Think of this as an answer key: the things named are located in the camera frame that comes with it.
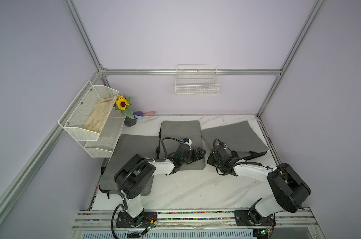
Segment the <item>grey laptop bag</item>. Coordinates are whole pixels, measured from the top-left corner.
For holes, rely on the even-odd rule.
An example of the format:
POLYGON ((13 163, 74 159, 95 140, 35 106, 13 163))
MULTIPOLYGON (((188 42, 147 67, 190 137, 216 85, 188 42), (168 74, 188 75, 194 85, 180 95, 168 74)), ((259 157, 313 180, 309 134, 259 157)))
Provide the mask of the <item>grey laptop bag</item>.
MULTIPOLYGON (((191 121, 164 121, 160 126, 160 136, 172 137, 178 140, 183 140, 184 138, 191 139, 191 149, 197 149, 200 147, 203 148, 202 136, 201 136, 201 125, 197 120, 191 121)), ((179 146, 179 142, 171 139, 164 140, 164 145, 168 154, 175 152, 179 146)), ((160 156, 159 158, 164 158, 164 150, 160 143, 160 156)), ((182 165, 180 171, 197 171, 203 170, 206 166, 205 158, 198 160, 190 164, 182 165)))
POLYGON ((239 158, 251 160, 265 155, 269 148, 251 128, 248 121, 229 124, 201 131, 206 144, 213 149, 213 141, 219 139, 237 152, 239 158))
POLYGON ((99 190, 106 194, 117 194, 118 185, 114 181, 115 174, 136 154, 156 159, 156 149, 158 146, 158 136, 121 135, 114 153, 103 172, 99 183, 99 190))

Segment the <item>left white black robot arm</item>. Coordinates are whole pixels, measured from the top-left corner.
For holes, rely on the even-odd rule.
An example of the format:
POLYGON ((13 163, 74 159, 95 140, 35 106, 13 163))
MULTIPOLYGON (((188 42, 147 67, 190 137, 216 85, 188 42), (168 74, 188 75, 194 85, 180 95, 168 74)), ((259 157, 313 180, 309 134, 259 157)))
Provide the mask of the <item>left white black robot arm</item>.
POLYGON ((141 192, 152 176, 172 175, 180 171, 182 166, 201 161, 205 158, 206 150, 201 147, 191 148, 192 140, 179 140, 173 137, 164 137, 157 148, 164 151, 164 158, 148 158, 135 154, 115 175, 114 181, 118 187, 118 195, 122 203, 118 204, 111 218, 111 232, 118 238, 115 227, 123 223, 138 228, 144 222, 149 225, 141 233, 132 233, 129 238, 142 238, 157 224, 156 213, 145 215, 142 205, 141 192))

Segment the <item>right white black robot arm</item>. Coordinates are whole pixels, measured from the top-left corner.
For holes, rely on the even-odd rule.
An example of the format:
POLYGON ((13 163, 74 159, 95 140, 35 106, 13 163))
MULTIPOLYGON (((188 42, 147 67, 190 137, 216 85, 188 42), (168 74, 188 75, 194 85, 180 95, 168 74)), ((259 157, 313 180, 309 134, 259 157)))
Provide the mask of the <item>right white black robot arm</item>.
POLYGON ((289 164, 268 166, 254 162, 253 159, 259 156, 260 153, 249 151, 246 157, 239 157, 237 152, 216 138, 207 160, 220 176, 247 177, 269 185, 272 193, 252 204, 246 216, 249 224, 254 226, 261 225, 280 211, 297 212, 311 194, 309 186, 289 164))

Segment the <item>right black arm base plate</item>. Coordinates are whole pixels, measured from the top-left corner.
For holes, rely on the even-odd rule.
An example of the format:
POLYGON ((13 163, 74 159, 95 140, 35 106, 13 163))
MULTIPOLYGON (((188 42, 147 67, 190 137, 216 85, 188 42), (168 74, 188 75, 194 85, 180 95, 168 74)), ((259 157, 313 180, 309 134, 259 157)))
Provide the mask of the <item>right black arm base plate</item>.
POLYGON ((268 217, 262 217, 256 211, 250 210, 236 210, 234 211, 234 219, 237 226, 271 226, 274 227, 275 217, 269 215, 268 217))

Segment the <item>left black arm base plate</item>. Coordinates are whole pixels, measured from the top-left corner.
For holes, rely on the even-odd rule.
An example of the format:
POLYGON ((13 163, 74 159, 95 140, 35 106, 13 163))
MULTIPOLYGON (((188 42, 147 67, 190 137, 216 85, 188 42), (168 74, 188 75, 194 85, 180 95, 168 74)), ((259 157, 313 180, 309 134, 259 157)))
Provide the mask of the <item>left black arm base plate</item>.
POLYGON ((127 212, 121 211, 115 222, 116 228, 146 228, 157 220, 157 212, 143 211, 136 218, 132 218, 127 212))

